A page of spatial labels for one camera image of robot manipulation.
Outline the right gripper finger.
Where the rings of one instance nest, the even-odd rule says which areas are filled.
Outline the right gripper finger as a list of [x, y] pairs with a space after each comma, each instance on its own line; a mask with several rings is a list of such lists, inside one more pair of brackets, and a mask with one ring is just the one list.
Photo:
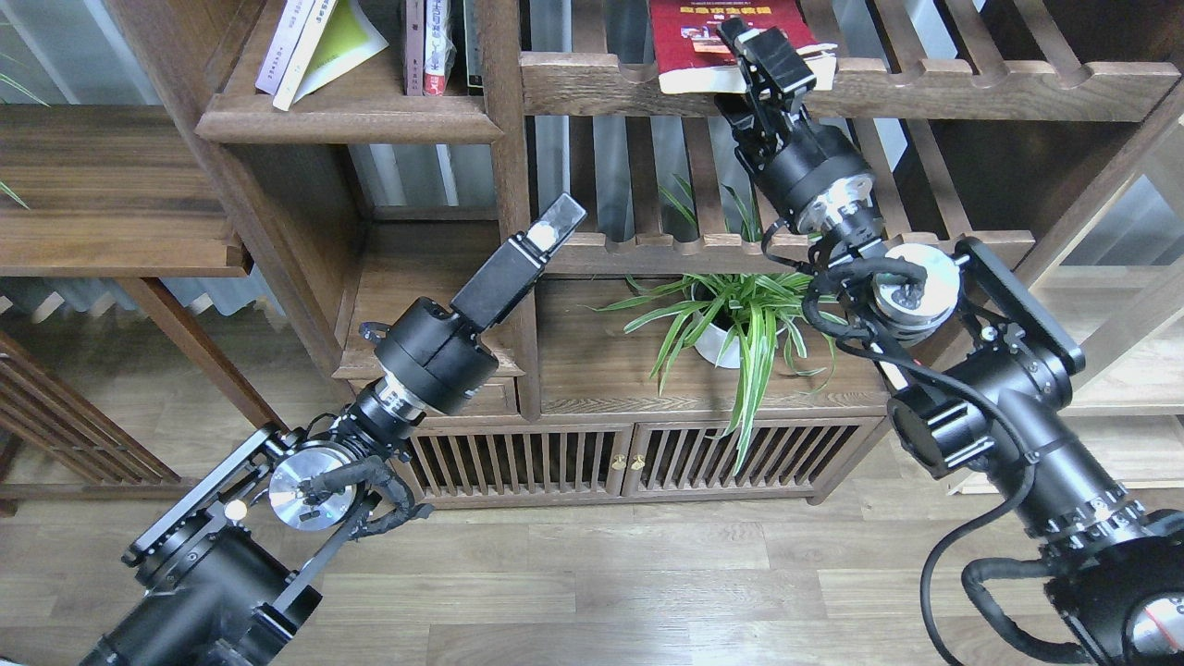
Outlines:
[[735, 58], [747, 58], [746, 33], [748, 31], [749, 26], [744, 17], [729, 17], [720, 24], [718, 34], [731, 55]]

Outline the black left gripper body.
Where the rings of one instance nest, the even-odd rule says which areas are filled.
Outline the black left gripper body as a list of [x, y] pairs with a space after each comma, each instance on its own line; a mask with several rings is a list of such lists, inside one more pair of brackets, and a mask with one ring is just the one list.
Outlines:
[[363, 322], [384, 378], [374, 391], [420, 410], [456, 414], [498, 369], [480, 340], [530, 292], [549, 262], [549, 235], [516, 233], [491, 254], [448, 307], [419, 297], [386, 325]]

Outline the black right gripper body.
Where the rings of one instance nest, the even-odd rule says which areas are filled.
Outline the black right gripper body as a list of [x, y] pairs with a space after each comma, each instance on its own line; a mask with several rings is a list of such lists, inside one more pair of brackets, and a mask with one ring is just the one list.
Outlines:
[[746, 51], [744, 92], [719, 94], [716, 105], [752, 182], [794, 233], [874, 230], [874, 173], [845, 134], [807, 114], [816, 76], [803, 56], [781, 30], [749, 30]]

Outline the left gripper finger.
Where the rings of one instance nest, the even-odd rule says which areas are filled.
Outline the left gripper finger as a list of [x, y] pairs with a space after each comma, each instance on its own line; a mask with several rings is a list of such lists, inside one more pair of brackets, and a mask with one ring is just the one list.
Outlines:
[[568, 193], [560, 193], [525, 235], [530, 254], [554, 254], [586, 219], [587, 210]]

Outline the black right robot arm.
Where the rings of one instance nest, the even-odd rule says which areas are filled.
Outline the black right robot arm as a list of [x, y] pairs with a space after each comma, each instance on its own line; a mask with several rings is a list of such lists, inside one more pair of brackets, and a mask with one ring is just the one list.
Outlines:
[[1043, 662], [1180, 664], [1180, 511], [1147, 512], [1058, 414], [1085, 354], [982, 241], [954, 252], [884, 244], [870, 165], [835, 127], [807, 116], [815, 73], [781, 30], [725, 18], [744, 96], [716, 105], [736, 159], [785, 228], [817, 235], [803, 315], [839, 350], [902, 371], [887, 414], [906, 452], [937, 479], [985, 473], [995, 510], [944, 536], [925, 561], [920, 607], [931, 643], [955, 662], [931, 609], [937, 561], [1014, 513], [1040, 558], [980, 558], [961, 585], [1014, 649]]

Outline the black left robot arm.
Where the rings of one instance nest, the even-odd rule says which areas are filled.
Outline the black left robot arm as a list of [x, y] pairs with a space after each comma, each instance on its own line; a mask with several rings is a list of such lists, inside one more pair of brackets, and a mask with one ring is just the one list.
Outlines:
[[144, 596], [85, 665], [266, 665], [313, 615], [339, 549], [424, 519], [394, 472], [427, 412], [457, 414], [498, 369], [481, 334], [502, 322], [586, 211], [559, 196], [451, 300], [363, 322], [381, 376], [322, 433], [262, 425], [129, 545]]

